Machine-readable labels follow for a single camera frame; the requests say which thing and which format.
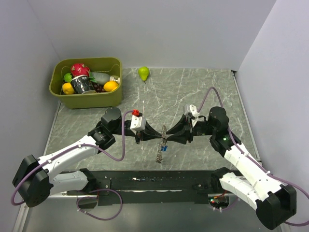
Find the clear plastic bottle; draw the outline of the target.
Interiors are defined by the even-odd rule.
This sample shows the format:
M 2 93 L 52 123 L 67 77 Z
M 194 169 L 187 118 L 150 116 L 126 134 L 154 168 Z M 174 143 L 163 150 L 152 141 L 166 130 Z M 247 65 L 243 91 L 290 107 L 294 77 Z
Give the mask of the clear plastic bottle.
M 115 81 L 116 83 L 120 83 L 120 77 L 115 75 L 109 75 L 107 73 L 102 72 L 91 72 L 91 81 L 94 83 L 98 83 L 100 85 L 104 85 L 109 81 Z

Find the yellow lemon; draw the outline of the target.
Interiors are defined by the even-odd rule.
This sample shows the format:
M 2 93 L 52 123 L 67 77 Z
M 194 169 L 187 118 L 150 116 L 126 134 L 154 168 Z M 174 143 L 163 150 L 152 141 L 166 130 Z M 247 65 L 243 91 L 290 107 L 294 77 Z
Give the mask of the yellow lemon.
M 64 83 L 62 85 L 62 91 L 66 95 L 71 95 L 75 93 L 73 86 L 70 83 Z

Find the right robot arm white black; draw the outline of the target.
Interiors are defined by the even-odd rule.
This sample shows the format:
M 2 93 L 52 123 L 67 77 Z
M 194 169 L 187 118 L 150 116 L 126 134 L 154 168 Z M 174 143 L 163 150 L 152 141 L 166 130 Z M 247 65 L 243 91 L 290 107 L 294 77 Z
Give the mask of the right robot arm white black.
M 227 168 L 213 172 L 211 187 L 215 192 L 224 190 L 246 202 L 260 222 L 270 230 L 275 229 L 296 214 L 296 190 L 264 170 L 248 152 L 240 139 L 229 130 L 226 110 L 215 106 L 209 116 L 201 120 L 194 105 L 186 105 L 179 122 L 167 131 L 167 140 L 186 144 L 194 136 L 210 136 L 211 146 L 242 174 L 236 176 Z

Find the metal disc with key rings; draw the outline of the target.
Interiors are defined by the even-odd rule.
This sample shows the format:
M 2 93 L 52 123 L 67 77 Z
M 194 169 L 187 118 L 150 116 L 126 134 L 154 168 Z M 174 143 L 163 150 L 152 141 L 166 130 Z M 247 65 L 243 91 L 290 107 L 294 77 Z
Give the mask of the metal disc with key rings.
M 167 127 L 165 125 L 162 126 L 161 129 L 161 134 L 162 134 L 162 138 L 160 140 L 160 142 L 157 145 L 157 155 L 156 155 L 156 162 L 157 163 L 161 163 L 163 158 L 162 158 L 162 153 L 163 151 L 161 151 L 161 147 L 164 145 L 167 145 Z

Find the orange fruit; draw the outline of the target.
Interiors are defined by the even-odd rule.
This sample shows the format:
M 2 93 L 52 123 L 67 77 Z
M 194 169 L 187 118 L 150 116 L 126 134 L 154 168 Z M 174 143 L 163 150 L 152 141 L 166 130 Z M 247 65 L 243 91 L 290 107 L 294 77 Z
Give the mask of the orange fruit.
M 109 81 L 103 86 L 106 92 L 112 92 L 118 88 L 119 84 L 116 81 Z

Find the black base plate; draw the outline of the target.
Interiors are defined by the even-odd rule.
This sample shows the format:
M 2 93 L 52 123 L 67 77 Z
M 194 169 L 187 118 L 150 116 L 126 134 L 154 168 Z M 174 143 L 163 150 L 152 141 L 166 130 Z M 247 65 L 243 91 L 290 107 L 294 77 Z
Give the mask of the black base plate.
M 210 196 L 227 195 L 219 184 L 218 170 L 91 171 L 94 184 L 86 191 L 68 195 L 98 197 L 98 205 L 119 203 L 208 204 Z

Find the red dragon fruit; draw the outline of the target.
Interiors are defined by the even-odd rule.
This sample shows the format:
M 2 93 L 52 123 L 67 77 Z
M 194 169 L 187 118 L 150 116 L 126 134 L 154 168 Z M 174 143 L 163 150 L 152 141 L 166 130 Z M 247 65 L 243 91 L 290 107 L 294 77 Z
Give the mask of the red dragon fruit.
M 80 75 L 86 75 L 87 77 L 90 76 L 90 69 L 83 63 L 75 63 L 71 66 L 70 72 L 73 77 L 77 77 Z

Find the dark red grapes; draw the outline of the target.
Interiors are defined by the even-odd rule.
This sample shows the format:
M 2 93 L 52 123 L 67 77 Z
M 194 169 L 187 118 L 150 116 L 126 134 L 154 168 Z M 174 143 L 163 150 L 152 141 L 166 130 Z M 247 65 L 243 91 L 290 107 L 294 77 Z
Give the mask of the dark red grapes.
M 105 89 L 102 85 L 98 83 L 92 83 L 92 85 L 97 93 L 105 92 Z

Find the black printed can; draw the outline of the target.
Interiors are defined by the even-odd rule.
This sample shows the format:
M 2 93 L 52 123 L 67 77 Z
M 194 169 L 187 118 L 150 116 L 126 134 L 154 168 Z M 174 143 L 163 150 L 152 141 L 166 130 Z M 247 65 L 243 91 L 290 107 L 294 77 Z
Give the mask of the black printed can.
M 70 82 L 76 94 L 96 93 L 90 79 L 86 75 L 80 75 L 73 78 Z

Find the green lime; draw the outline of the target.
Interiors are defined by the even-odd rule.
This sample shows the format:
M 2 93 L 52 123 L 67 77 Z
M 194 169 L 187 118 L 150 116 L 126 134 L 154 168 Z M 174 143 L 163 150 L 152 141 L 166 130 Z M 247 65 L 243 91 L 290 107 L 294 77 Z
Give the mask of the green lime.
M 73 75 L 71 73 L 66 73 L 64 76 L 63 76 L 63 80 L 65 83 L 70 83 L 73 79 Z

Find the olive green plastic bin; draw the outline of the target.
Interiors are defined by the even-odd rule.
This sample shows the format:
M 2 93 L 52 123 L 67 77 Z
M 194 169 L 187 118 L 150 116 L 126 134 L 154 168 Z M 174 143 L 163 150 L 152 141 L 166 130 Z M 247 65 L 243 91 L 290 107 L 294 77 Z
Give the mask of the olive green plastic bin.
M 92 72 L 107 73 L 120 78 L 119 86 L 111 92 L 72 94 L 62 92 L 63 76 L 75 63 L 83 63 Z M 122 100 L 122 63 L 114 57 L 71 58 L 60 61 L 53 70 L 49 90 L 69 109 L 116 107 Z

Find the green pear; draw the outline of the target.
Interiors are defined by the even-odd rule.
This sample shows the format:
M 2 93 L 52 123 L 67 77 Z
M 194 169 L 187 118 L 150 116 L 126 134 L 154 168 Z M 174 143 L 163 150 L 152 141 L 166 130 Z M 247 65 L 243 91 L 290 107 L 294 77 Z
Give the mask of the green pear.
M 149 76 L 149 68 L 146 66 L 140 67 L 138 69 L 138 74 L 143 82 L 146 82 Z

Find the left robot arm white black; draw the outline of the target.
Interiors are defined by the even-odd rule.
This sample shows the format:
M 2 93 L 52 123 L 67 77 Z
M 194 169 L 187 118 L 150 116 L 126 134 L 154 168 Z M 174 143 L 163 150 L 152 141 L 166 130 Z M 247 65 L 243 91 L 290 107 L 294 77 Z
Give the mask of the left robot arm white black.
M 66 190 L 82 191 L 90 194 L 95 190 L 96 181 L 90 171 L 83 169 L 64 174 L 69 166 L 88 157 L 103 153 L 114 161 L 120 162 L 126 153 L 125 136 L 135 138 L 135 142 L 162 138 L 138 110 L 121 113 L 117 107 L 105 110 L 104 115 L 87 135 L 77 142 L 49 155 L 35 158 L 25 157 L 12 181 L 15 187 L 11 204 L 16 194 L 28 207 L 35 207 L 50 195 Z

